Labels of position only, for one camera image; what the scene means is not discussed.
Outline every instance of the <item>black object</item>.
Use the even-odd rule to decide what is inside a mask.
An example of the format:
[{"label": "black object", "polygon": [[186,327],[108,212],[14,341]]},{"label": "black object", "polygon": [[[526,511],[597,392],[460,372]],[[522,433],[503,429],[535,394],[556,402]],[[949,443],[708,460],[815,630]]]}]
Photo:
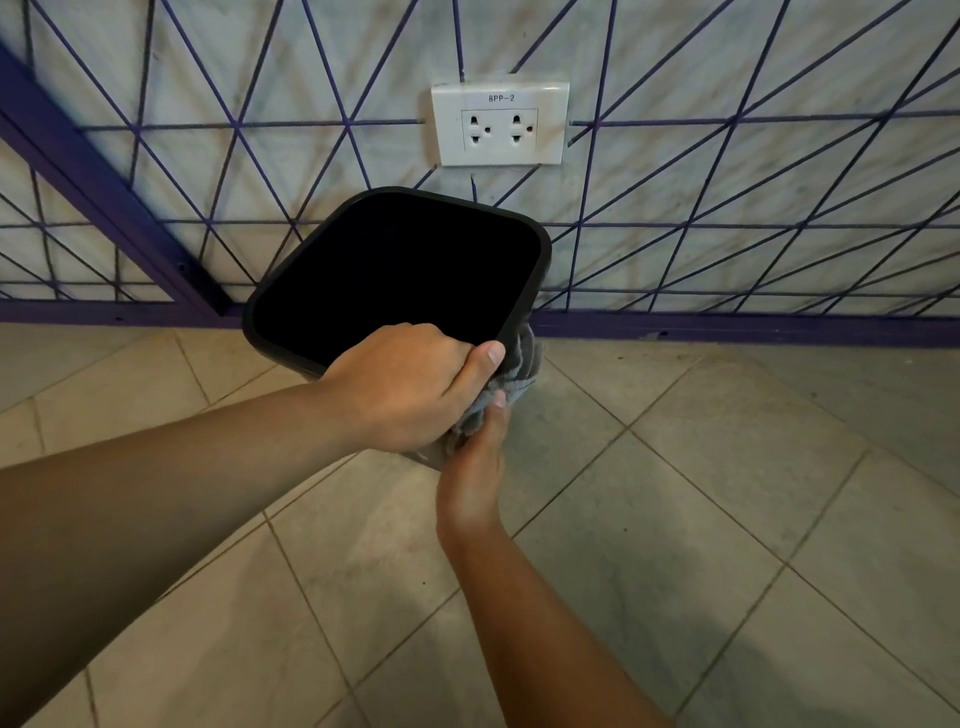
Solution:
[{"label": "black object", "polygon": [[247,302],[247,340],[320,376],[388,324],[434,324],[473,345],[513,345],[550,265],[550,238],[524,215],[381,187],[340,205]]}]

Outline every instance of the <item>person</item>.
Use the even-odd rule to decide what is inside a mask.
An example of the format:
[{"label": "person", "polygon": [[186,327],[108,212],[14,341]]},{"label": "person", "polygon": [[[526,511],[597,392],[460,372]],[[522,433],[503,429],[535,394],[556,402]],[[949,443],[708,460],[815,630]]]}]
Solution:
[{"label": "person", "polygon": [[[0,725],[19,725],[178,578],[298,483],[361,449],[403,452],[466,411],[503,345],[384,327],[320,380],[0,471]],[[437,534],[503,715],[523,726],[670,722],[500,521],[499,392],[437,489]]]}]

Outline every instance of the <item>wall socket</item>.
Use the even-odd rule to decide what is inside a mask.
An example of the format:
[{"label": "wall socket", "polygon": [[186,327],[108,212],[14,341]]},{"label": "wall socket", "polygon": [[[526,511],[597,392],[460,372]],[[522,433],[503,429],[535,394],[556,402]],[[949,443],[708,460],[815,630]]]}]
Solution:
[{"label": "wall socket", "polygon": [[566,82],[514,80],[431,89],[444,165],[559,164],[564,153]]}]

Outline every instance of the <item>gray cloth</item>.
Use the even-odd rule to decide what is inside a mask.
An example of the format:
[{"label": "gray cloth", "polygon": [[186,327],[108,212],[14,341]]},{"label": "gray cloth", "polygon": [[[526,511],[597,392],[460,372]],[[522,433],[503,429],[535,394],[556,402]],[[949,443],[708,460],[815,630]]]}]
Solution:
[{"label": "gray cloth", "polygon": [[534,383],[540,364],[543,361],[543,346],[537,341],[530,325],[524,323],[516,336],[516,343],[507,349],[503,361],[493,373],[487,386],[473,401],[463,417],[450,428],[444,436],[444,449],[447,455],[453,454],[467,437],[483,425],[483,411],[493,401],[493,393],[502,389],[507,396],[507,404],[517,401],[527,388]]}]

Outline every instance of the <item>beige floor tile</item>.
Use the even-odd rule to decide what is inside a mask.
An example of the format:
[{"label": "beige floor tile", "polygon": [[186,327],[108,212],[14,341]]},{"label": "beige floor tile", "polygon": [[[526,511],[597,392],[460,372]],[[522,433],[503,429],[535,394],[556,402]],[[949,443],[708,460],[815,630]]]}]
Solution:
[{"label": "beige floor tile", "polygon": [[330,711],[330,715],[317,724],[317,728],[367,728],[367,723],[353,698],[345,697]]},{"label": "beige floor tile", "polygon": [[710,346],[647,341],[551,339],[546,355],[629,425]]},{"label": "beige floor tile", "polygon": [[636,434],[785,557],[866,448],[756,364],[708,356]]},{"label": "beige floor tile", "polygon": [[629,432],[516,541],[667,713],[780,567]]},{"label": "beige floor tile", "polygon": [[240,401],[252,400],[254,397],[262,397],[272,392],[278,392],[287,387],[295,387],[303,384],[306,379],[297,374],[292,369],[276,366],[273,369],[258,376],[248,384],[243,385],[231,395],[227,395],[222,400],[213,405],[213,409],[226,407],[229,404],[236,404]]},{"label": "beige floor tile", "polygon": [[373,728],[486,728],[503,715],[463,594],[357,689]]},{"label": "beige floor tile", "polygon": [[804,397],[960,496],[960,350],[742,347]]},{"label": "beige floor tile", "polygon": [[346,691],[266,527],[158,602],[91,674],[101,728],[312,726]]},{"label": "beige floor tile", "polygon": [[255,528],[257,528],[261,523],[264,523],[264,522],[265,522],[265,519],[263,518],[263,513],[256,514],[253,518],[251,518],[249,521],[247,521],[242,526],[237,528],[233,533],[231,533],[229,538],[227,538],[222,544],[220,544],[219,546],[214,548],[212,551],[210,551],[208,554],[206,554],[206,556],[197,563],[197,566],[195,566],[193,569],[191,569],[186,574],[184,574],[180,579],[178,579],[177,583],[170,588],[170,591],[173,591],[174,589],[176,589],[176,587],[178,587],[184,581],[186,581],[195,573],[197,573],[197,571],[205,567],[207,564],[210,564],[217,557],[224,554],[231,546],[233,546],[238,541],[240,541],[240,539],[242,539],[248,533],[252,533]]},{"label": "beige floor tile", "polygon": [[367,450],[273,518],[351,682],[457,588],[434,528],[437,478]]},{"label": "beige floor tile", "polygon": [[149,331],[0,324],[0,411],[123,349]]},{"label": "beige floor tile", "polygon": [[42,454],[34,404],[25,401],[0,412],[0,468],[33,460]]},{"label": "beige floor tile", "polygon": [[514,405],[500,512],[516,532],[623,429],[549,362]]},{"label": "beige floor tile", "polygon": [[67,683],[23,728],[94,728],[84,674]]},{"label": "beige floor tile", "polygon": [[788,570],[678,722],[682,728],[955,728],[960,715]]},{"label": "beige floor tile", "polygon": [[248,344],[242,331],[182,328],[177,337],[211,402],[226,397],[276,365]]},{"label": "beige floor tile", "polygon": [[163,425],[205,406],[171,331],[145,337],[36,396],[48,452]]},{"label": "beige floor tile", "polygon": [[330,463],[319,473],[316,473],[315,475],[311,475],[306,480],[304,480],[300,485],[294,488],[292,491],[289,491],[285,495],[279,497],[277,500],[275,500],[273,503],[267,506],[266,510],[264,511],[264,513],[267,514],[267,518],[271,519],[277,513],[282,511],[292,502],[294,502],[297,498],[299,498],[308,490],[313,488],[313,486],[315,486],[321,480],[326,478],[331,473],[335,473],[342,466],[346,465],[350,460],[353,459],[353,457],[355,457],[355,455],[348,455],[347,457],[340,458],[335,463]]},{"label": "beige floor tile", "polygon": [[960,498],[871,453],[794,564],[960,708]]}]

